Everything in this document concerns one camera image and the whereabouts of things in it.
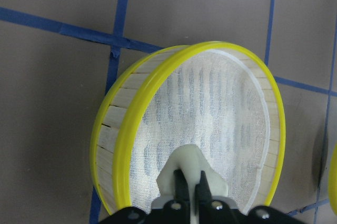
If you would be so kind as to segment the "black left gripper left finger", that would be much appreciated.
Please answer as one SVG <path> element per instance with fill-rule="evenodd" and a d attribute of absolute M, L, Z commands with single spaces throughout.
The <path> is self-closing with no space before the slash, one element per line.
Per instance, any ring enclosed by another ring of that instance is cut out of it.
<path fill-rule="evenodd" d="M 187 181 L 182 170 L 176 169 L 173 172 L 174 176 L 174 200 L 181 202 L 187 208 L 190 208 L 190 193 Z"/>

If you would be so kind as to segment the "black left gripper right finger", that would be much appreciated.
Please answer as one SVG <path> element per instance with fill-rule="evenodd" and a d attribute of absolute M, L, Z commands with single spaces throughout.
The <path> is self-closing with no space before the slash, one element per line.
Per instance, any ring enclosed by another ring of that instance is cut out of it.
<path fill-rule="evenodd" d="M 195 186 L 195 207 L 200 205 L 205 205 L 211 201 L 211 191 L 208 185 L 207 177 L 205 171 L 201 171 L 200 181 Z"/>

